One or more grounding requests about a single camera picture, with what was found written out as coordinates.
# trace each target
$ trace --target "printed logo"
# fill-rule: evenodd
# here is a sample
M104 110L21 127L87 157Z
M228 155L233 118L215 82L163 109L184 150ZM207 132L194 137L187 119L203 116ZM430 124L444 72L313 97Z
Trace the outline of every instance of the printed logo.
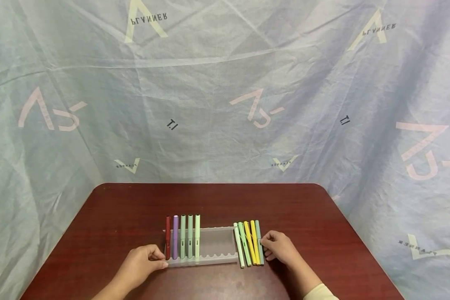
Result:
M255 97L255 99L254 99L254 101L253 101L253 104L252 104L252 107L250 108L250 112L248 113L248 120L249 120L249 121L252 121L253 115L255 114L255 110L257 109L257 105L258 105L258 103L260 102L260 97L262 96L262 92L263 92L263 89L262 89L262 88L261 88L261 89L257 89L257 90L254 91L254 92L250 92L250 93L248 93L248 94L246 94L246 95L243 95L243 96L241 96L241 97L238 97L238 98L235 99L235 100L230 101L230 104L231 104L231 105L235 105L235 104L240 103L240 102L242 102L242 101L244 101L244 100L247 100L247 99L250 99L250 98L252 98L252 97ZM279 112L281 112L281 111L283 111L283 110L285 110L285 108L279 107L279 108L276 108L275 110L270 111L269 113L270 113L271 115L274 115L274 114L279 113ZM272 119L271 119L270 116L269 116L264 110L262 110L261 108L260 108L260 110L259 110L259 113L262 115L262 117L265 118L265 123L260 124L260 123L258 123L257 121L253 121L253 125L255 125L256 127L262 129L262 128L267 127L268 124L270 124L270 121L271 121Z
M35 102L38 103L38 106L40 107L40 110L42 111L42 115L45 119L46 126L49 130L55 130L55 127L53 126L52 120L50 118L50 114L48 113L48 109L46 108L44 98L42 97L42 92L40 91L40 88L36 88L32 95L28 98L27 102L25 102L25 105L22 108L22 112L20 113L20 117L18 119L18 127L24 127L25 126L25 120L27 119L28 113L32 109L32 106L35 104ZM79 102L72 107L70 107L68 110L72 111L73 113L80 108L85 107L87 104L85 102ZM72 131L80 125L80 120L76 115L70 114L67 111L63 110L52 110L54 114L61 117L68 117L72 119L73 125L70 126L58 126L58 129L60 131Z
M370 31L371 31L372 34L374 34L374 33L377 34L377 37L378 37L378 40L380 41L380 44L386 43L387 42L387 37L385 36L385 31L386 30L390 30L390 29L394 29L396 24L397 23L393 23L393 24L388 24L386 26L383 26L382 25L382 14L380 13L380 9L378 9L374 13L374 15L372 16L370 21L367 23L367 25L365 25L365 27L362 29L362 33L358 34L357 38L350 45L350 47L347 49L347 51L354 50L355 47L357 47L357 45L360 43L362 38L365 35L370 34Z
M174 130L175 129L175 127L177 127L178 126L178 123L177 123L177 125L175 125L174 127L170 127L173 123L175 123L175 121L173 120L173 119L170 119L171 120L171 122L170 123L168 123L168 125L166 126L166 127L169 127L171 130Z
M140 10L144 17L137 18L138 10ZM145 4L143 4L142 0L130 0L130 10L128 11L128 19L130 20L130 22L127 22L127 34L125 35L125 43L133 42L133 31L135 29L135 25L137 25L140 20L145 23L145 17L147 18L147 22L152 26L153 29L155 29L160 38L168 37L168 35L157 22L166 20L166 13L153 15L145 6Z
M128 171L131 171L133 174L135 174L137 171L138 164L140 162L140 158L136 158L135 163L133 165L126 165L118 159L115 159L115 162L118 164L117 165L118 168L122 168L122 167L126 168Z
M440 134L445 132L445 130L448 128L448 125L426 125L426 124L413 124L413 123L397 122L396 128L402 129L402 130L412 130L412 131L420 131L420 132L429 132L430 133L430 135L428 135L422 141L420 141L419 143L417 143L416 145L414 145L413 147L408 149L408 151L406 151L404 154L402 154L402 160L407 161L412 156L417 154L419 151L422 151L430 143L432 143ZM438 174L437 161L431 150L426 152L425 158L427 159L428 166L430 167L430 172L426 175L419 175L415 171L415 168L413 167L413 165L409 164L406 166L408 176L410 176L412 179L415 179L415 180L428 180L428 179L435 177ZM450 160L442 161L442 165L444 167L450 168Z
M420 249L417 243L417 238L415 238L413 234L408 234L408 243L402 240L399 240L398 243L410 248L413 260L431 256L450 255L450 249L442 249L435 251L427 251L423 248Z
M345 125L346 123L350 122L350 119L348 117L348 115L346 115L345 118L343 118L342 120L340 120L340 124Z
M282 170L282 172L284 172L285 170L288 169L288 167L290 167L290 165L293 163L293 161L297 157L298 157L298 155L294 155L291 160L285 161L282 163L278 160L278 158L274 158L273 161L275 161L275 164L272 164L272 167L279 167L280 170Z

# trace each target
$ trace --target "clear plastic pen stand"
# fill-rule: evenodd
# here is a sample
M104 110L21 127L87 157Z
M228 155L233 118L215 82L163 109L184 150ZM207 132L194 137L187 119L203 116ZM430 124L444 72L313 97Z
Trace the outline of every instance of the clear plastic pen stand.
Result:
M171 230L170 236L173 237L173 230ZM193 229L191 243L188 242L188 236L185 237L185 255L183 258L180 258L180 229L178 230L177 243L177 259L173 259L173 247L175 245L173 238L170 239L170 259L166 261L169 268L238 263L233 226L200 228L200 256L198 258L195 257L195 229ZM189 244L192 247L191 258L188 258Z

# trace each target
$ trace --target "sleeve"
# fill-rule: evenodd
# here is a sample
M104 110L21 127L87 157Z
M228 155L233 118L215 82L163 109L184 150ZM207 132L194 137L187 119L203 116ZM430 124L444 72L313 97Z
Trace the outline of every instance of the sleeve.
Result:
M338 300L338 298L322 283L313 288L303 300Z

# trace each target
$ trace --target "backdrop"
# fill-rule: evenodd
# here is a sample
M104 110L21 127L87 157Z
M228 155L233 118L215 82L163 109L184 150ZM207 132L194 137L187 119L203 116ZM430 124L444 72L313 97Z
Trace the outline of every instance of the backdrop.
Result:
M319 183L450 300L450 0L0 1L0 299L105 182Z

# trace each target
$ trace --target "dark red table surface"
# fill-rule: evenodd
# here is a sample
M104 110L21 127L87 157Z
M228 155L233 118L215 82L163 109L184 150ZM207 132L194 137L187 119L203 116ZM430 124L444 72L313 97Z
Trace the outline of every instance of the dark red table surface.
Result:
M287 234L341 300L403 299L326 191L316 184L124 184L96 187L23 300L89 300L128 252L165 243L166 215L201 214L202 227L259 220ZM300 299L279 262L171 268L127 299Z

